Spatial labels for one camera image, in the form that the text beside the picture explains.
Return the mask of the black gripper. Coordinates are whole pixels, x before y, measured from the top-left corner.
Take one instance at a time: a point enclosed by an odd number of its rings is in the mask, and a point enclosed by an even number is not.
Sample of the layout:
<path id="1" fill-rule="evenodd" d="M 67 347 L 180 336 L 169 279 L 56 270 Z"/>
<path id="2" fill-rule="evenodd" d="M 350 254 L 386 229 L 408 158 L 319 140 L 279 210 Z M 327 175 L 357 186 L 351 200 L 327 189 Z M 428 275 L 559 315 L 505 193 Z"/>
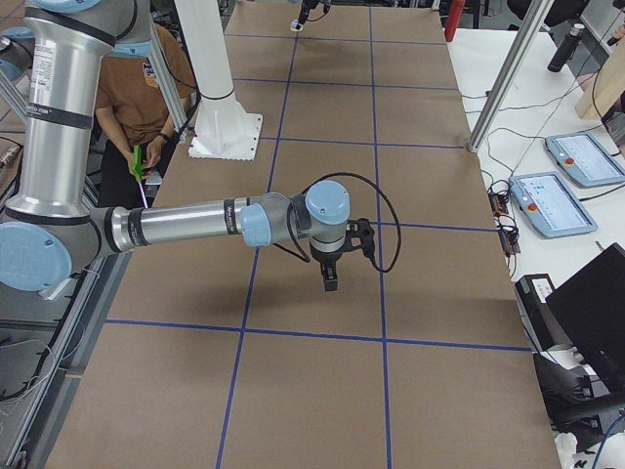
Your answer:
<path id="1" fill-rule="evenodd" d="M 323 277 L 324 290 L 326 292 L 336 291 L 338 289 L 337 263 L 342 257 L 343 252 L 341 250 L 324 252 L 312 246 L 311 254 L 319 263 Z"/>
<path id="2" fill-rule="evenodd" d="M 314 10 L 319 4 L 323 6 L 323 12 L 328 13 L 330 10 L 329 0 L 303 0 L 300 13 L 298 16 L 298 24 L 304 25 L 309 18 L 310 11 Z"/>

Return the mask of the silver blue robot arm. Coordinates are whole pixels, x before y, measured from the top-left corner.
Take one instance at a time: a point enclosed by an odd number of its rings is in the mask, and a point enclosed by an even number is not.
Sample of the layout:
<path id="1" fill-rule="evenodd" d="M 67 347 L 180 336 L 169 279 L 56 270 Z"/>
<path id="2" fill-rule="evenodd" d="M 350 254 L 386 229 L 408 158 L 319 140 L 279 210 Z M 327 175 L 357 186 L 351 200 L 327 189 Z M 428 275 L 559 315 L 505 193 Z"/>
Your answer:
<path id="1" fill-rule="evenodd" d="M 1 223 L 1 280 L 19 290 L 55 286 L 91 262 L 139 246 L 241 235 L 252 247 L 305 238 L 324 287 L 353 247 L 347 190 L 329 177 L 304 193 L 227 198 L 169 208 L 90 209 L 82 190 L 104 56 L 144 56 L 152 20 L 145 1 L 29 1 L 34 60 L 18 192 Z"/>

